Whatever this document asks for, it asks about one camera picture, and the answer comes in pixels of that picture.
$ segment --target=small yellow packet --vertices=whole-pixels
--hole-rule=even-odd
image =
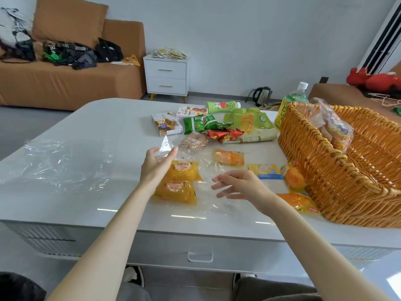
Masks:
[[[248,164],[248,169],[260,179],[283,179],[276,164]]]

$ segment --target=right hand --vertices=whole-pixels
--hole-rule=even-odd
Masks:
[[[213,190],[231,186],[219,192],[216,195],[218,198],[246,199],[266,215],[270,204],[276,198],[275,194],[250,170],[229,171],[214,177],[213,182],[216,182],[212,186]]]

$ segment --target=bottle cap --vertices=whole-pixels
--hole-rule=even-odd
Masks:
[[[308,83],[307,82],[300,82],[298,89],[303,89],[306,90],[306,88],[308,87]]]

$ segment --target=clear plastic bag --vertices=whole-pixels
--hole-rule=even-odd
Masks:
[[[102,191],[112,171],[108,142],[35,140],[10,163],[4,188],[46,184],[51,192]]]

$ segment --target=orange snack package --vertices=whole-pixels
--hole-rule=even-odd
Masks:
[[[314,212],[319,213],[315,202],[310,197],[299,193],[284,193],[277,194],[284,201],[288,202],[292,207],[301,212]]]
[[[170,182],[202,181],[198,169],[199,162],[173,161],[163,179]]]
[[[292,163],[288,162],[280,168],[281,175],[286,180],[291,192],[302,192],[308,185],[301,172]]]
[[[171,201],[191,205],[197,204],[193,182],[170,182],[168,180],[162,180],[153,195]]]
[[[218,162],[223,165],[230,166],[243,166],[244,162],[244,154],[238,151],[225,151],[220,149],[214,149],[213,153],[213,161]]]

